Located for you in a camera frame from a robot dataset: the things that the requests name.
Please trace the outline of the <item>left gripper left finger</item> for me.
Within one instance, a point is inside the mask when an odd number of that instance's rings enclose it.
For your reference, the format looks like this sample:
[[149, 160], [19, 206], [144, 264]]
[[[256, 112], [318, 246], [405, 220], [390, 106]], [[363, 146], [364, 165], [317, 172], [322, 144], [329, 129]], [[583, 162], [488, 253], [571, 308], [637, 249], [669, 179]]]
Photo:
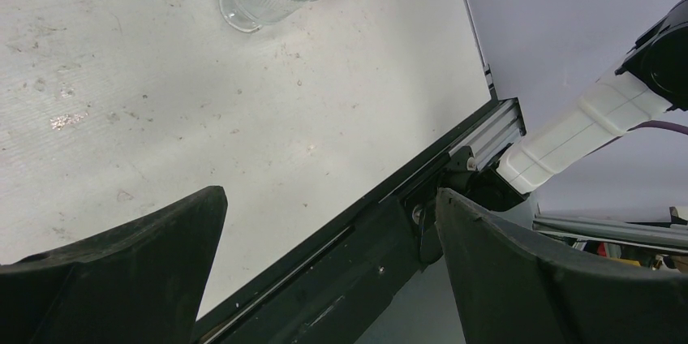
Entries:
[[228, 202], [205, 187], [1, 267], [4, 343], [188, 343]]

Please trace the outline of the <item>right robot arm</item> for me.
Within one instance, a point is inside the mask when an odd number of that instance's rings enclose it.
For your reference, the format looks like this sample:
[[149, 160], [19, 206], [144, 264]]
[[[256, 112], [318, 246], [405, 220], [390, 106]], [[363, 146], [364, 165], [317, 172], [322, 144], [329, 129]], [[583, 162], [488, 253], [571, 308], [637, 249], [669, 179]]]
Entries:
[[576, 161], [673, 110], [687, 109], [687, 1], [643, 33], [574, 105], [481, 170], [446, 171], [449, 188], [496, 212], [522, 203]]

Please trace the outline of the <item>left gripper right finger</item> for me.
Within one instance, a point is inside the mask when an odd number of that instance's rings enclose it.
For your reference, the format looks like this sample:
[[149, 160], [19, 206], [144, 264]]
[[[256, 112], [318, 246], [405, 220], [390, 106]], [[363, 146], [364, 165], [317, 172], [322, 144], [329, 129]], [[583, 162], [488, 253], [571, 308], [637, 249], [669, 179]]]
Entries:
[[581, 252], [442, 188], [436, 226], [469, 343], [684, 343], [687, 276]]

